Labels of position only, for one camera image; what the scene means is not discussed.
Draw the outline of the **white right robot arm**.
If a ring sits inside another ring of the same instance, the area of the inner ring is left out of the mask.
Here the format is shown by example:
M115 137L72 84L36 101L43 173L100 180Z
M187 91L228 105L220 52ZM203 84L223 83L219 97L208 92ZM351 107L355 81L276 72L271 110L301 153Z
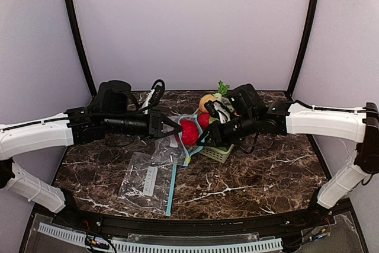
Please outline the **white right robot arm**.
M315 203L331 209L362 180L378 173L378 108L332 108L299 100L275 101L267 107L251 84L226 94L234 112L228 121L214 121L203 131L198 146L226 147L254 133L312 134L356 143L356 157L340 169L317 193Z

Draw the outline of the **round red fruit toy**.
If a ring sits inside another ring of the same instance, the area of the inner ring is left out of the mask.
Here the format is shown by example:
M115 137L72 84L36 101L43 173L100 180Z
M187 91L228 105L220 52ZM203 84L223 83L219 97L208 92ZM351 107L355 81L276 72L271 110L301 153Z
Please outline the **round red fruit toy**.
M210 118L211 116L209 113L202 113L198 116L197 118L198 124L201 126L203 130L209 126Z

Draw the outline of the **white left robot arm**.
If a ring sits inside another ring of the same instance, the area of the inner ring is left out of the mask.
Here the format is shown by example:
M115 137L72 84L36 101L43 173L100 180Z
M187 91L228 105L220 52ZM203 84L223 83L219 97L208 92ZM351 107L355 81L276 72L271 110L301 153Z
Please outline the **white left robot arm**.
M13 158L40 149L84 145L106 134L161 139L182 131L180 124L156 106L165 83L154 82L143 103L131 85L119 80L103 82L88 106L25 123L1 125L1 188L37 203L52 213L73 210L75 201L66 190L53 187L22 169Z

